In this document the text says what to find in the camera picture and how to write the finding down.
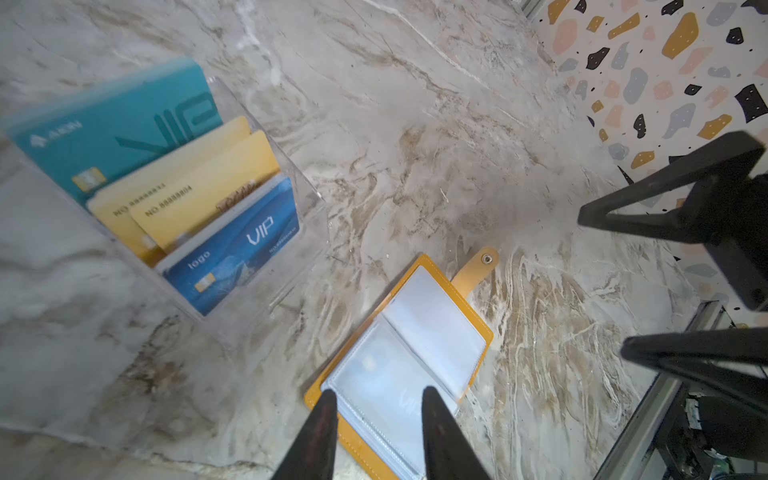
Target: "white marble vein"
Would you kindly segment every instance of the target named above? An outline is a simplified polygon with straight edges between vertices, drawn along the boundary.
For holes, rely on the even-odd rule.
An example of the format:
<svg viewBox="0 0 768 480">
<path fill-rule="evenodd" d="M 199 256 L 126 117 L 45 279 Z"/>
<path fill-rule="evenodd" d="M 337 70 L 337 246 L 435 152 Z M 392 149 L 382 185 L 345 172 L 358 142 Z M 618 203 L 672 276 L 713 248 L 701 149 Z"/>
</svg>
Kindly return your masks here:
<svg viewBox="0 0 768 480">
<path fill-rule="evenodd" d="M 652 380 L 622 339 L 680 329 L 698 303 L 665 244 L 577 226 L 624 180 L 506 2 L 0 8 L 3 114 L 192 56 L 318 186 L 331 231 L 329 256 L 228 356 L 4 141 L 6 429 L 269 478 L 306 387 L 416 256 L 451 276 L 492 245 L 504 261 L 470 301 L 496 337 L 459 423 L 495 478 L 589 478 Z M 2 448 L 24 455 L 16 443 Z M 336 474 L 365 476 L 341 448 Z"/>
</svg>

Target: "transparent plastic tray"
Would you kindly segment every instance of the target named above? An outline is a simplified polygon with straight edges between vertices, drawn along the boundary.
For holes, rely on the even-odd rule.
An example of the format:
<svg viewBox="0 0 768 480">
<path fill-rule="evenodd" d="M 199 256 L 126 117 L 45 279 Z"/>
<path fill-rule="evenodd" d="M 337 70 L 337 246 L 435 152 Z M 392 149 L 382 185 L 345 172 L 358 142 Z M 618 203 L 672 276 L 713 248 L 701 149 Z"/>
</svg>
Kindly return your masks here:
<svg viewBox="0 0 768 480">
<path fill-rule="evenodd" d="M 280 169 L 293 184 L 293 198 L 296 201 L 300 229 L 274 257 L 243 284 L 235 287 L 227 298 L 206 316 L 201 315 L 159 273 L 137 258 L 109 229 L 48 178 L 33 161 L 25 157 L 25 163 L 39 172 L 69 204 L 116 243 L 121 256 L 134 270 L 156 285 L 165 296 L 197 322 L 203 331 L 231 351 L 240 347 L 250 337 L 256 324 L 271 314 L 275 305 L 293 288 L 302 273 L 309 270 L 326 252 L 329 245 L 328 211 L 325 201 L 315 187 L 275 143 L 269 132 L 264 130 L 256 118 L 235 98 L 232 91 L 219 78 L 212 77 L 207 81 L 224 123 L 243 115 L 248 120 L 251 131 L 262 130 L 266 134 Z"/>
</svg>

